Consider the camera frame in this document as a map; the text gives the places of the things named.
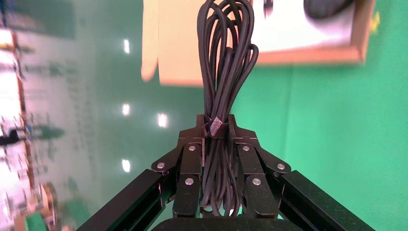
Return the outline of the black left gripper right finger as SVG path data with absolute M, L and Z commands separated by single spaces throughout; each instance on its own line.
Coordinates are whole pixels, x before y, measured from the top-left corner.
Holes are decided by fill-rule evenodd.
M 254 231 L 370 231 L 371 226 L 285 161 L 229 115 L 238 162 L 243 224 Z

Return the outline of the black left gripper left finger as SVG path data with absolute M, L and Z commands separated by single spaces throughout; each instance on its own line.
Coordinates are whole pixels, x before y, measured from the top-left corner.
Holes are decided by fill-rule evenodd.
M 146 231 L 166 204 L 181 197 L 181 216 L 199 213 L 204 115 L 179 133 L 176 148 L 152 163 L 79 227 L 80 231 Z

